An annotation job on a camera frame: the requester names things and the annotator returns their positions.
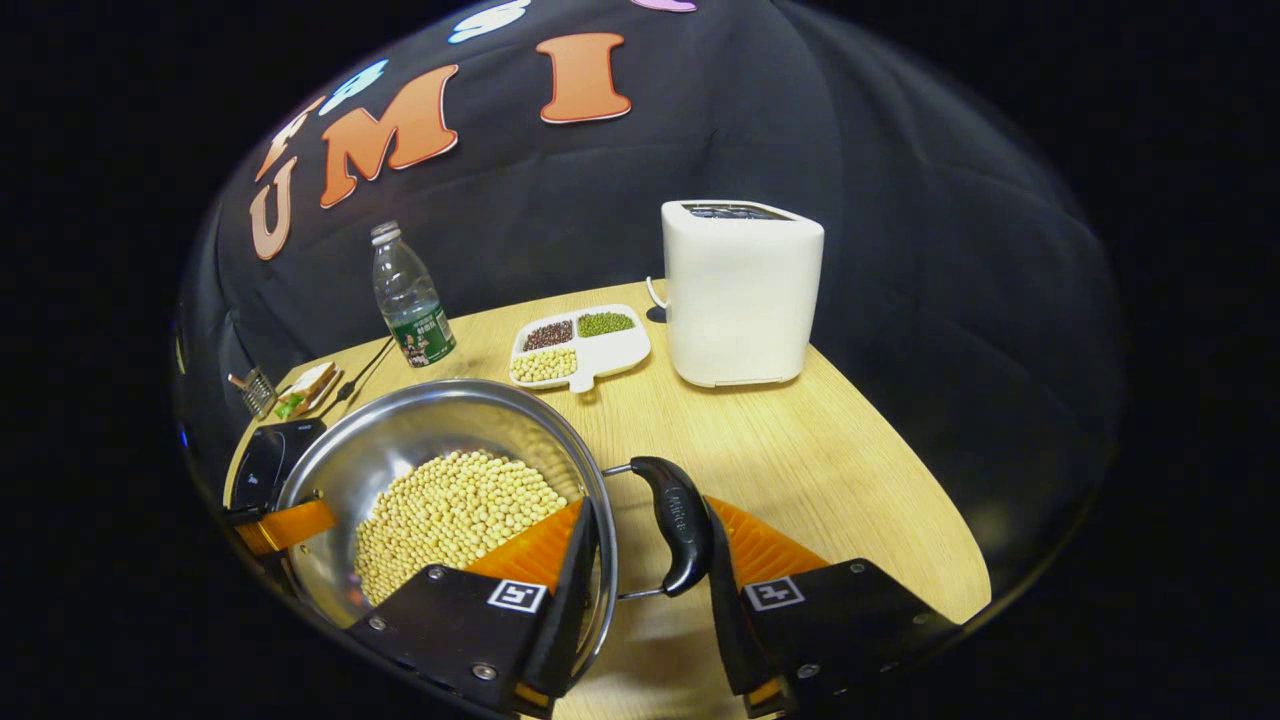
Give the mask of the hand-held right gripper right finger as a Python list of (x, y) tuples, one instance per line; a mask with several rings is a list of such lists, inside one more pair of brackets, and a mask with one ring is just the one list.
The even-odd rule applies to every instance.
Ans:
[(819, 717), (960, 637), (957, 623), (869, 559), (827, 561), (732, 503), (705, 502), (716, 638), (748, 717)]

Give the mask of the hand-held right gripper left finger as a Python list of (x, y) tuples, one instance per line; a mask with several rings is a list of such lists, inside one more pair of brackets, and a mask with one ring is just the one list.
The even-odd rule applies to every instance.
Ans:
[(477, 570), (425, 568), (348, 634), (488, 714), (549, 719), (600, 647), (600, 543), (593, 503), (580, 500)]

